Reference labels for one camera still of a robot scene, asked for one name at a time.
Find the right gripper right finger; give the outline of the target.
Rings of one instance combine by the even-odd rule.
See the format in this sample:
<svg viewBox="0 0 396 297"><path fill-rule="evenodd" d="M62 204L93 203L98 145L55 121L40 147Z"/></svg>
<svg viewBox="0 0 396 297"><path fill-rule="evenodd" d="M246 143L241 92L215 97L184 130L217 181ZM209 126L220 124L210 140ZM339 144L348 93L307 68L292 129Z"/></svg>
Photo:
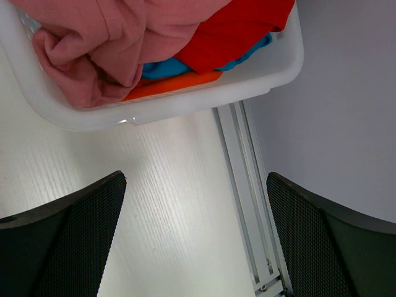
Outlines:
<svg viewBox="0 0 396 297"><path fill-rule="evenodd" d="M266 180L291 296L395 296L395 224Z"/></svg>

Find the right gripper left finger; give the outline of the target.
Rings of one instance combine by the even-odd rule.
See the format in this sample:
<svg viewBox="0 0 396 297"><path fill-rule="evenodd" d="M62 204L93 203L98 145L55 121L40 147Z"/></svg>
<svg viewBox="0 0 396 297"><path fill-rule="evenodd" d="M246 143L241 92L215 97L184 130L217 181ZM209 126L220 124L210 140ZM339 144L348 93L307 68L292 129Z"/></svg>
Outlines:
<svg viewBox="0 0 396 297"><path fill-rule="evenodd" d="M1 219L1 296L96 296L126 191L115 171Z"/></svg>

